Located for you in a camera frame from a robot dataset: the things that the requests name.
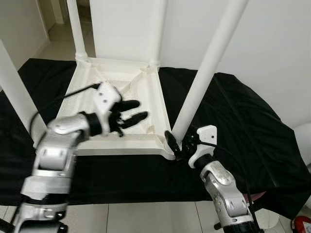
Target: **red object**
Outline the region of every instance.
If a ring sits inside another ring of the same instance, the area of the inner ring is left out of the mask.
[[[308,233],[305,230],[303,222],[311,223],[311,219],[306,216],[298,216],[292,221],[293,233]]]

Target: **black tablecloth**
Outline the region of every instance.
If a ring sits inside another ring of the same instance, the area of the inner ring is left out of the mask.
[[[36,106],[65,94],[75,62],[30,59],[19,74]],[[191,86],[195,70],[161,68],[163,96],[171,127]],[[59,105],[42,114],[47,123]],[[294,218],[309,197],[311,177],[294,132],[252,89],[229,74],[215,74],[192,125],[212,124],[218,145],[231,151],[245,169],[251,192],[266,191],[256,205]],[[0,204],[17,205],[35,157],[32,141],[3,92],[0,93]],[[217,159],[245,192],[242,173],[221,151]],[[160,155],[79,156],[70,204],[210,200],[187,161]]]

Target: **white wall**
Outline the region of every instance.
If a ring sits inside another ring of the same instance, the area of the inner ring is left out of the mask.
[[[227,0],[169,0],[161,66],[197,69]],[[91,0],[96,56],[148,61],[155,0]],[[218,71],[236,75],[285,124],[311,122],[309,0],[250,0]]]
[[[36,0],[0,0],[0,39],[17,69],[48,43]]]

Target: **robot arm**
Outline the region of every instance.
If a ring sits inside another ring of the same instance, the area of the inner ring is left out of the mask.
[[[191,131],[179,149],[174,136],[166,131],[168,145],[176,159],[189,159],[189,166],[199,170],[207,192],[213,199],[220,225],[225,233],[257,233],[253,217],[242,193],[237,189],[233,175],[214,160],[217,128],[209,125]]]
[[[121,112],[139,106],[136,100],[122,101],[115,87],[101,83],[94,95],[95,112],[55,119],[48,124],[36,150],[32,175],[25,179],[25,199],[15,221],[15,233],[66,233],[59,222],[66,215],[67,199],[75,165],[75,150],[91,136],[108,135],[128,128],[147,117],[138,113],[128,120]]]

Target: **black cable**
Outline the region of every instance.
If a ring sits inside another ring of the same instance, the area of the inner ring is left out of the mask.
[[[234,162],[238,165],[239,169],[240,169],[241,172],[242,172],[243,179],[244,179],[245,186],[246,186],[247,198],[248,198],[249,209],[250,209],[249,211],[251,212],[251,214],[252,214],[252,216],[253,216],[255,226],[257,227],[258,231],[260,232],[260,227],[259,227],[259,224],[258,224],[256,215],[255,215],[255,212],[253,211],[253,201],[252,201],[252,196],[251,196],[251,193],[250,193],[250,190],[249,190],[249,186],[248,186],[246,174],[245,174],[245,171],[244,171],[243,167],[241,166],[240,162],[236,159],[236,157],[235,157],[231,152],[229,152],[227,149],[225,149],[225,148],[223,148],[223,147],[220,147],[220,146],[217,146],[217,145],[215,145],[215,144],[208,143],[208,142],[202,142],[202,141],[200,141],[199,143],[200,143],[200,144],[203,144],[203,145],[215,147],[215,148],[218,148],[218,149],[220,149],[220,150],[226,152],[227,154],[229,154],[229,155],[233,158]]]
[[[43,106],[42,108],[38,109],[38,111],[32,116],[31,120],[30,120],[30,125],[29,125],[29,135],[30,137],[32,138],[32,128],[33,128],[33,124],[34,124],[34,120],[35,118],[37,117],[37,115],[39,115],[43,110],[47,109],[47,108],[50,108],[52,107],[53,105],[55,105],[57,102],[59,101],[62,101],[63,99],[66,99],[70,96],[74,96],[80,92],[83,92],[85,90],[88,90],[90,88],[94,88],[94,89],[97,89],[99,87],[100,83],[96,83],[96,84],[92,84],[92,85],[89,85],[89,86],[86,86],[82,89],[79,89],[79,90],[76,90],[74,92],[71,92],[67,95],[64,95],[64,96],[59,96],[59,97],[56,97],[54,100],[52,100],[51,102],[47,103],[45,106]]]

